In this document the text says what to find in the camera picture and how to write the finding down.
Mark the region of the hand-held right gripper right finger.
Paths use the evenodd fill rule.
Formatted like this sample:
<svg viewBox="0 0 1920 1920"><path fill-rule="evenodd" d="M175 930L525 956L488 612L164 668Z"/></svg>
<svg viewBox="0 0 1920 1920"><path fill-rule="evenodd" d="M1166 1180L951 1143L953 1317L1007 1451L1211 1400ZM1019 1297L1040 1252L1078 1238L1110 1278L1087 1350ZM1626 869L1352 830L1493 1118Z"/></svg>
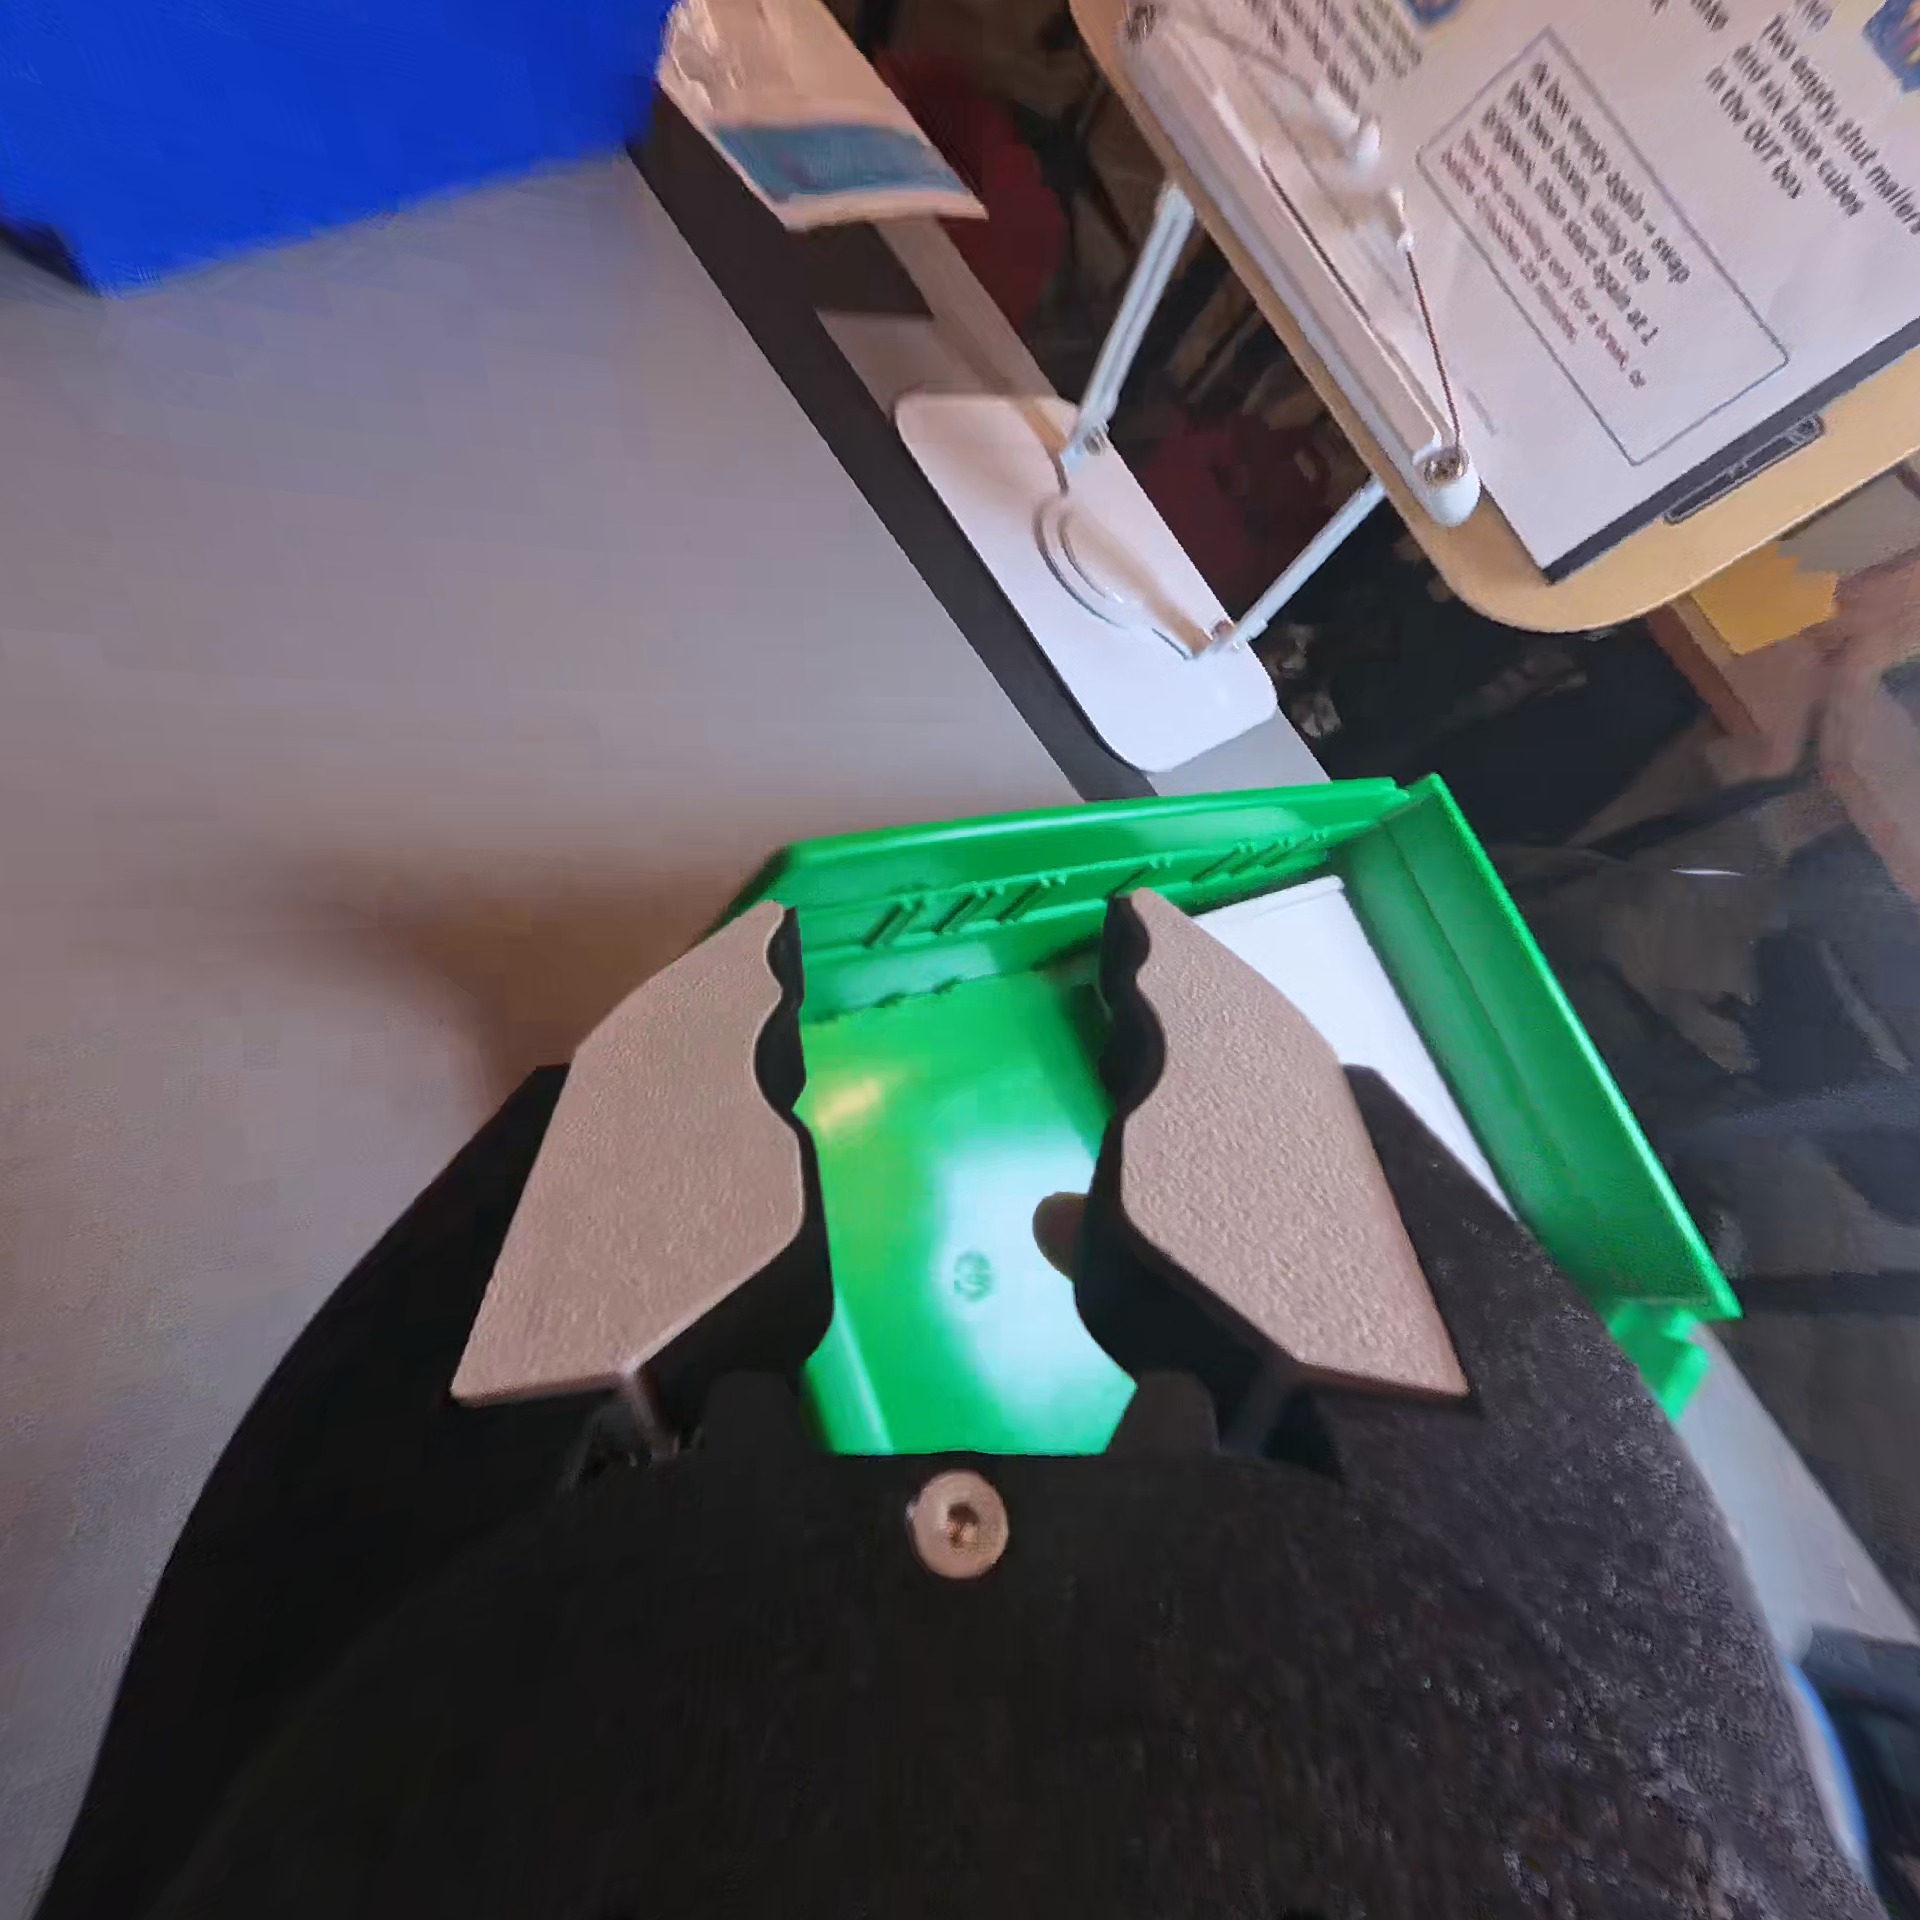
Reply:
<svg viewBox="0 0 1920 1920"><path fill-rule="evenodd" d="M1308 1396L1466 1412L1470 1379L1336 1050L1159 892L1110 902L1110 1120L1078 1314L1140 1384L1191 1379L1229 1452Z"/></svg>

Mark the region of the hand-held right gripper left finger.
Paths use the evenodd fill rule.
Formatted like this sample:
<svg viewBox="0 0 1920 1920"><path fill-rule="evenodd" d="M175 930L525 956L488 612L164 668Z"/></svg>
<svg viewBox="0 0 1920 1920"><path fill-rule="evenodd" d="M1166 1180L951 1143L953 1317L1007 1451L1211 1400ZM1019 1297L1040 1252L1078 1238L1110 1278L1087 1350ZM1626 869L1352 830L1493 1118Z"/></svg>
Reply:
<svg viewBox="0 0 1920 1920"><path fill-rule="evenodd" d="M756 902L579 1044L458 1405L614 1398L668 1452L723 1379L799 1379L834 1305L799 1006L796 914Z"/></svg>

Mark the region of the white cardboard mailer box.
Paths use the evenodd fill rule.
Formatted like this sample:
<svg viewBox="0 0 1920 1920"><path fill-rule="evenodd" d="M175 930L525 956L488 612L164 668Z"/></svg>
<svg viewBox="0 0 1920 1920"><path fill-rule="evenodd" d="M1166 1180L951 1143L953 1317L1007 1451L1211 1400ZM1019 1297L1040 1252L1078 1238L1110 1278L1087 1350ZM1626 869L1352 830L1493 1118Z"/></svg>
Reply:
<svg viewBox="0 0 1920 1920"><path fill-rule="evenodd" d="M1279 990L1344 1068L1377 1070L1475 1187L1515 1213L1338 878L1222 906L1196 926Z"/></svg>

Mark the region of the green plastic bin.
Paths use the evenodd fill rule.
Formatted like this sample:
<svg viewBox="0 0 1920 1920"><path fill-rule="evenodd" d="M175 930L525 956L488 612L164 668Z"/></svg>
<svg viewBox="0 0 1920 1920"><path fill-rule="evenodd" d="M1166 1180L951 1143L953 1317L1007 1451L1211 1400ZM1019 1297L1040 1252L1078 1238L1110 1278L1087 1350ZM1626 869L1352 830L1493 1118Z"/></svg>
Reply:
<svg viewBox="0 0 1920 1920"><path fill-rule="evenodd" d="M1110 896L1187 919L1338 878L1511 1214L1676 1416L1732 1283L1443 782L1323 782L786 845L733 911L799 926L806 1124L832 1328L806 1366L843 1452L1091 1452L1128 1381L1031 1238L1087 1190L1110 1096Z"/></svg>

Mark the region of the blue plastic bin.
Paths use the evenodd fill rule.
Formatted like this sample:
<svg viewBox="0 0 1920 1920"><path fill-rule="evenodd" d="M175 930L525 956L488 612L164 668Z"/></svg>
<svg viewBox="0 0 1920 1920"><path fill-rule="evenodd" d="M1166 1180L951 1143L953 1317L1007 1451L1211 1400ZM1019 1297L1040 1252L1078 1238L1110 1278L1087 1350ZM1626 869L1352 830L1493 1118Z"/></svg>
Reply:
<svg viewBox="0 0 1920 1920"><path fill-rule="evenodd" d="M672 4L2 4L2 251L121 294L642 136Z"/></svg>

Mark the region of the red fabric item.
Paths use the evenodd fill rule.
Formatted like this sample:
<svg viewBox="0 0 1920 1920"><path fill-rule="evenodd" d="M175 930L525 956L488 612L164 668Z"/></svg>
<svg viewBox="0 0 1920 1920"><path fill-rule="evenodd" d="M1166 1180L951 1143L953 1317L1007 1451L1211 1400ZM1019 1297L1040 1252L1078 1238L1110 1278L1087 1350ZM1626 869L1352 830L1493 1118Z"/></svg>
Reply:
<svg viewBox="0 0 1920 1920"><path fill-rule="evenodd" d="M1256 419L1179 424L1140 487L1205 579L1256 570L1282 536L1282 435Z"/></svg>

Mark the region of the yellow paper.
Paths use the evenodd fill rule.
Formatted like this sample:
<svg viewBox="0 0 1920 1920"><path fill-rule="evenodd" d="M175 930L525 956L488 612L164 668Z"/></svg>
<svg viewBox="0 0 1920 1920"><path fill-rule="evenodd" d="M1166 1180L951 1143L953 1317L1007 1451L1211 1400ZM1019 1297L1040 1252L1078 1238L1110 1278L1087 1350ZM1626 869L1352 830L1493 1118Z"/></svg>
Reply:
<svg viewBox="0 0 1920 1920"><path fill-rule="evenodd" d="M1838 575L1803 565L1782 542L1767 542L1692 589L1692 608L1730 657L1752 657L1827 623Z"/></svg>

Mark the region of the printed instruction sheet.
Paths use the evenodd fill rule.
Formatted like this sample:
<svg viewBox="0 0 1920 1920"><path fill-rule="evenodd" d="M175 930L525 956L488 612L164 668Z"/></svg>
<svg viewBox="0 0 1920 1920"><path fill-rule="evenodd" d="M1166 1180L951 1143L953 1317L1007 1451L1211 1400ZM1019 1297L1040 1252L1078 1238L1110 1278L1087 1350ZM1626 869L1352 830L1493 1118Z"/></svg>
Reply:
<svg viewBox="0 0 1920 1920"><path fill-rule="evenodd" d="M1549 582L1915 348L1915 4L1222 4Z"/></svg>

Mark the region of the printed paper sheet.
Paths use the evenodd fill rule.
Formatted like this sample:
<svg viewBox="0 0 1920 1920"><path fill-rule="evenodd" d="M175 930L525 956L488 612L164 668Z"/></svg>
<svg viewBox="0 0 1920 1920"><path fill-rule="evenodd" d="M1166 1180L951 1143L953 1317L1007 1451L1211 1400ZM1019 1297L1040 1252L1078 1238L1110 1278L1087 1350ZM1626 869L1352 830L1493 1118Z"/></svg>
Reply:
<svg viewBox="0 0 1920 1920"><path fill-rule="evenodd" d="M987 220L821 4L676 4L656 79L782 228Z"/></svg>

